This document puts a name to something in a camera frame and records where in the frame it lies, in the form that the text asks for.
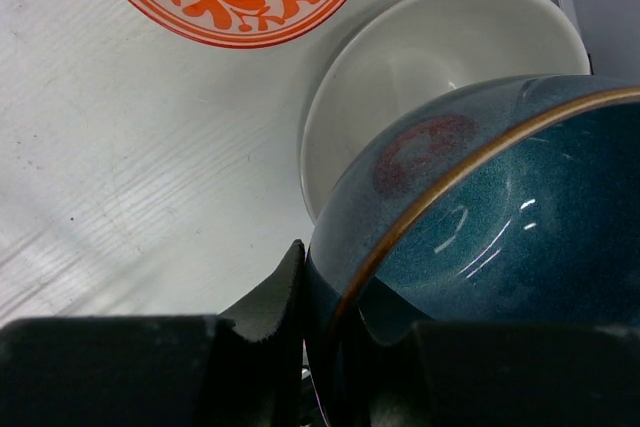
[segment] scratched white surface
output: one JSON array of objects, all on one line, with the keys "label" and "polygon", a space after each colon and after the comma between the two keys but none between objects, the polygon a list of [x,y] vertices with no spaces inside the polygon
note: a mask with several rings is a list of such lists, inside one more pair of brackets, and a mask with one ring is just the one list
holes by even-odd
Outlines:
[{"label": "scratched white surface", "polygon": [[308,97],[394,0],[349,0],[257,51],[200,45],[126,0],[0,0],[0,324],[215,312],[309,240]]}]

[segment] blue bowl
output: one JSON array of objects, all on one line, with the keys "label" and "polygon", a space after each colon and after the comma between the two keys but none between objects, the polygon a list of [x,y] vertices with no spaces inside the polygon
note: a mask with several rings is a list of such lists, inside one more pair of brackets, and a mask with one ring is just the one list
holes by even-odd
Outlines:
[{"label": "blue bowl", "polygon": [[512,78],[411,112],[334,188],[307,272],[325,367],[374,277],[436,320],[640,325],[640,88]]}]

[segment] table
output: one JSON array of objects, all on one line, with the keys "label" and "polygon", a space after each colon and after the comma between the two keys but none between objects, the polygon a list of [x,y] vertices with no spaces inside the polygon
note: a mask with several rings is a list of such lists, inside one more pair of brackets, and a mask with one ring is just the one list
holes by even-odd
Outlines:
[{"label": "table", "polygon": [[216,312],[312,224],[310,96],[396,0],[349,0],[255,51],[201,45],[126,0],[0,0],[0,325]]}]

